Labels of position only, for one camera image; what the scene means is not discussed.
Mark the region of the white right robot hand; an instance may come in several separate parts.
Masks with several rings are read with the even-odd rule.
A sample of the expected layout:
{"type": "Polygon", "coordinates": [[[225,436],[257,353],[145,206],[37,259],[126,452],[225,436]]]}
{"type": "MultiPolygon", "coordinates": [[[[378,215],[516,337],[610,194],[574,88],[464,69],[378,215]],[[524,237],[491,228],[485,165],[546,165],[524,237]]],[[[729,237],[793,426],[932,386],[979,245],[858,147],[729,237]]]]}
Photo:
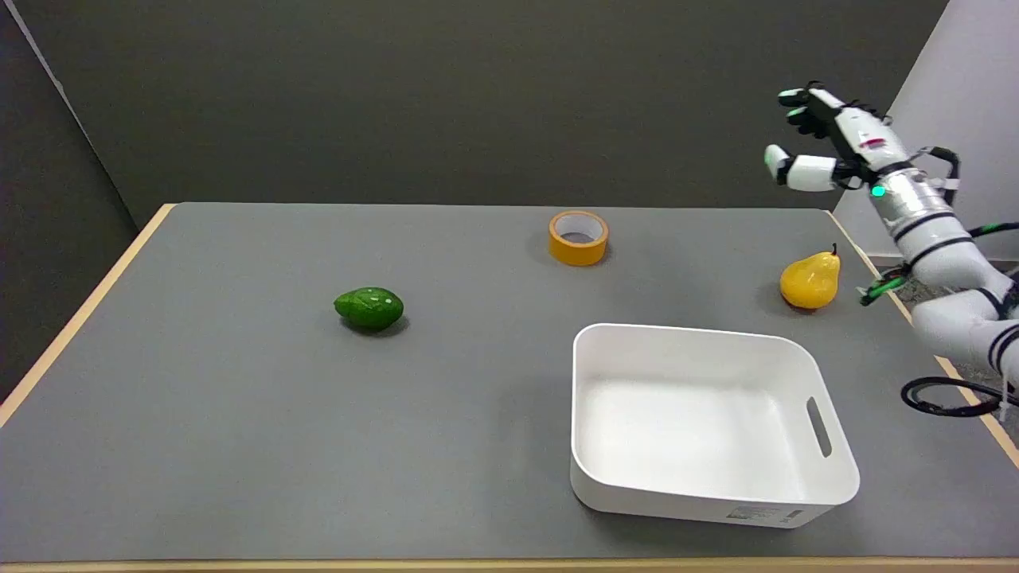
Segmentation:
{"type": "Polygon", "coordinates": [[[767,146],[764,162],[775,184],[794,191],[820,193],[852,189],[853,179],[876,184],[884,175],[912,167],[910,154],[891,128],[891,119],[859,100],[841,101],[819,81],[777,94],[786,120],[798,133],[830,140],[836,156],[790,154],[767,146]]]}

